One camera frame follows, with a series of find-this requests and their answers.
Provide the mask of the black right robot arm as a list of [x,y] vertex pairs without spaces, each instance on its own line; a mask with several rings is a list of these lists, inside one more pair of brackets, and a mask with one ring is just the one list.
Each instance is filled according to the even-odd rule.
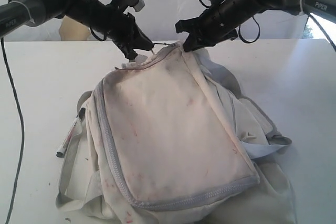
[[318,15],[335,22],[335,0],[208,0],[210,5],[199,17],[179,20],[176,32],[187,32],[183,44],[186,52],[213,47],[226,40],[239,38],[248,43],[241,34],[241,25],[256,14],[267,10],[280,10],[291,15]]

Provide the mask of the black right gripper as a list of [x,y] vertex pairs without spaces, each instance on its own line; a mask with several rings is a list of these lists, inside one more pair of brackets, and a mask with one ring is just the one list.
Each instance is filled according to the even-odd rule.
[[199,17],[179,20],[177,33],[187,32],[183,50],[191,52],[238,38],[237,27],[252,17],[252,2],[227,0],[205,10]]

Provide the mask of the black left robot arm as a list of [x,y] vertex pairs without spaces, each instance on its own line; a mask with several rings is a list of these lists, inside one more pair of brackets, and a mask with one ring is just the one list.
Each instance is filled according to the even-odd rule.
[[153,42],[143,33],[135,17],[126,12],[132,7],[139,12],[143,0],[8,0],[1,6],[1,37],[26,25],[38,27],[51,19],[65,16],[89,28],[98,41],[111,39],[129,60],[137,57],[136,50],[150,51]]

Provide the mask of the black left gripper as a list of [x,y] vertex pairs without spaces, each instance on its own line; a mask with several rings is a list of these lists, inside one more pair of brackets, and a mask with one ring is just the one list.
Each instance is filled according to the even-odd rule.
[[99,41],[112,39],[128,60],[135,60],[134,49],[151,51],[154,43],[137,28],[135,18],[125,14],[127,5],[115,1],[103,4],[99,1],[86,2],[88,8],[88,27]]

